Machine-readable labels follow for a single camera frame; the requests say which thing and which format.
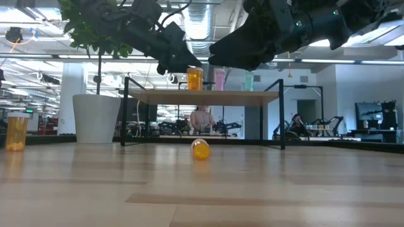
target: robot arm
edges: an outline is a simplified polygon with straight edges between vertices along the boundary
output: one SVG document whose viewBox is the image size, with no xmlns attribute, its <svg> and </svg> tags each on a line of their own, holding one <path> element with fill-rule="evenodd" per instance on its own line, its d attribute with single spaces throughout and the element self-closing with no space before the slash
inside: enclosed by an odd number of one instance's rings
<svg viewBox="0 0 404 227">
<path fill-rule="evenodd" d="M 185 32 L 178 25 L 172 22 L 164 28 L 158 23 L 163 10 L 155 1 L 134 0 L 131 7 L 118 7 L 108 0 L 73 1 L 100 35 L 110 36 L 157 59 L 158 73 L 186 73 L 189 66 L 201 65 L 188 51 L 183 41 Z"/>
<path fill-rule="evenodd" d="M 249 16 L 210 46 L 209 63 L 256 69 L 283 52 L 328 39 L 334 50 L 351 35 L 383 19 L 388 0 L 244 0 Z"/>
</svg>

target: ceiling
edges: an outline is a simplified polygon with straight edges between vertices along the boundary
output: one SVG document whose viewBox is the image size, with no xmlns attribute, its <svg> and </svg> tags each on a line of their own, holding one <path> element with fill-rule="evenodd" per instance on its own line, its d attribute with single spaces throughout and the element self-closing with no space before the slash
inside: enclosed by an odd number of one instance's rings
<svg viewBox="0 0 404 227">
<path fill-rule="evenodd" d="M 34 2 L 35 7 L 16 7 L 17 0 L 3 0 L 0 3 L 0 53 L 12 54 L 47 54 L 47 55 L 85 55 L 85 51 L 69 47 L 71 39 L 63 34 L 63 28 L 67 21 L 61 21 L 57 0 L 29 0 Z M 173 8 L 179 8 L 183 0 L 170 1 Z M 402 1 L 396 1 L 396 9 L 401 6 Z M 163 8 L 167 7 L 166 1 L 158 1 Z M 196 41 L 191 41 L 187 36 L 189 49 L 192 51 L 192 44 L 206 44 L 207 46 L 216 40 L 228 35 L 233 29 L 240 27 L 246 19 L 246 12 L 241 7 L 241 0 L 194 0 L 193 5 L 209 5 L 211 10 L 211 22 L 209 24 L 210 34 L 208 37 Z M 170 18 L 175 21 L 187 33 L 186 15 L 180 14 Z M 21 28 L 23 34 L 23 45 L 13 45 L 9 43 L 4 34 L 11 26 Z M 390 59 L 396 55 L 396 49 L 391 45 L 404 44 L 404 26 L 401 21 L 396 23 L 383 24 L 382 27 L 372 33 L 356 34 L 348 42 L 347 47 L 341 47 L 331 51 L 327 43 L 322 41 L 312 46 L 299 49 L 297 52 L 281 54 L 278 57 L 285 58 L 305 58 L 305 59 Z M 205 59 L 208 54 L 196 54 L 200 59 Z M 142 56 L 141 52 L 134 51 L 133 58 Z M 176 84 L 167 81 L 167 75 L 161 76 L 157 73 L 157 64 L 147 59 L 137 59 L 114 62 L 105 61 L 102 64 L 102 75 L 104 77 L 101 85 L 103 95 L 121 96 L 119 90 L 123 88 L 123 78 L 130 76 L 146 88 L 155 89 L 176 89 Z M 74 59 L 52 60 L 41 58 L 32 59 L 7 59 L 0 58 L 1 68 L 4 70 L 6 78 L 3 87 L 19 86 L 23 87 L 18 91 L 3 89 L 3 97 L 0 108 L 20 108 L 30 105 L 30 100 L 42 103 L 49 110 L 43 108 L 44 113 L 57 115 L 60 86 L 47 84 L 39 80 L 41 74 L 52 76 L 62 82 L 63 62 L 74 61 Z M 85 69 L 88 71 L 88 93 L 94 93 L 94 75 L 97 74 L 97 63 L 86 61 Z M 291 64 L 279 62 L 276 65 L 278 70 L 288 69 L 310 69 L 312 73 L 322 69 L 324 64 Z M 178 74 L 179 81 L 185 81 L 183 75 Z"/>
</svg>

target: orange cup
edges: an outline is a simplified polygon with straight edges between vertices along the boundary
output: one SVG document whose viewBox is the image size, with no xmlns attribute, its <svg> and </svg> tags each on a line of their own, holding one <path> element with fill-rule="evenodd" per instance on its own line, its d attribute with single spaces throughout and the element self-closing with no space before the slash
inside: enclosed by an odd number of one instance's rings
<svg viewBox="0 0 404 227">
<path fill-rule="evenodd" d="M 202 91 L 203 69 L 190 67 L 187 69 L 187 82 L 189 91 Z"/>
</svg>

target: shelf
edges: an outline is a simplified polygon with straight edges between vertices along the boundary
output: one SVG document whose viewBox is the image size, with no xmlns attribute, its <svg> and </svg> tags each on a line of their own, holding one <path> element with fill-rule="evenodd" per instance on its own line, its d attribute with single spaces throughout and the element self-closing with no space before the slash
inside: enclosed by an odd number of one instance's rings
<svg viewBox="0 0 404 227">
<path fill-rule="evenodd" d="M 150 105 L 260 107 L 278 98 L 278 92 L 274 91 L 130 90 L 129 94 Z"/>
</svg>

